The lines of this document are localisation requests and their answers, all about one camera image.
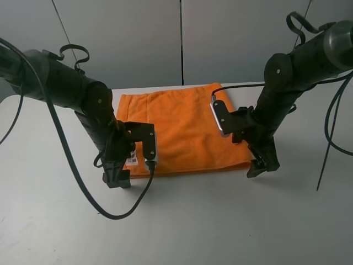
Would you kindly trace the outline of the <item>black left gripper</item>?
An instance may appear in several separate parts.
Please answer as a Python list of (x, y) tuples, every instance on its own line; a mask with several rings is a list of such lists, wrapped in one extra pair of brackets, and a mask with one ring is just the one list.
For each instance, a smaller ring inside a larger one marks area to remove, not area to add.
[(130, 188), (130, 170), (121, 170), (131, 152), (135, 149), (135, 144), (131, 140), (130, 132), (125, 123), (116, 121), (111, 126), (108, 140), (105, 145), (103, 160), (103, 182), (109, 188)]

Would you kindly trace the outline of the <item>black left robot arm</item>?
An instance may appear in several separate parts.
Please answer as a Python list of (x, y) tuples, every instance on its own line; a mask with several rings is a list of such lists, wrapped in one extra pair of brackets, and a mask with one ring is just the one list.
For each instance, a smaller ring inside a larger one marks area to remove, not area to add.
[(65, 45), (60, 54), (49, 51), (19, 51), (1, 40), (1, 78), (23, 97), (74, 110), (75, 115), (97, 147), (102, 161), (103, 181), (109, 188), (130, 187), (130, 173), (124, 164), (135, 144), (125, 124), (116, 120), (113, 94), (100, 81), (88, 78), (78, 67), (70, 68), (61, 61), (63, 52), (79, 45)]

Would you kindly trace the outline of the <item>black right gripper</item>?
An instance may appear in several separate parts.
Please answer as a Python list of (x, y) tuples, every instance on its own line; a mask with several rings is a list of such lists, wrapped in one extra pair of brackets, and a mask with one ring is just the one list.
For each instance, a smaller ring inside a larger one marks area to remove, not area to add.
[(231, 112), (232, 142), (238, 144), (246, 141), (258, 156), (263, 160), (251, 160), (247, 172), (248, 178), (255, 178), (267, 171), (277, 171), (280, 167), (273, 136), (254, 115), (254, 107), (239, 107)]

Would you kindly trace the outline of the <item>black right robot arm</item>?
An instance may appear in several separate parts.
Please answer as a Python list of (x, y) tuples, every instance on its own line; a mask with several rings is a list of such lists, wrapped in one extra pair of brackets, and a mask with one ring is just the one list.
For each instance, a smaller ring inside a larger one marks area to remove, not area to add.
[(255, 107), (233, 112), (233, 142), (244, 140), (254, 156), (248, 178), (276, 171), (274, 133), (295, 101), (320, 81), (352, 70), (352, 21), (330, 22), (315, 28), (297, 12), (286, 17), (290, 31), (300, 38), (289, 54), (277, 53), (265, 65), (264, 87)]

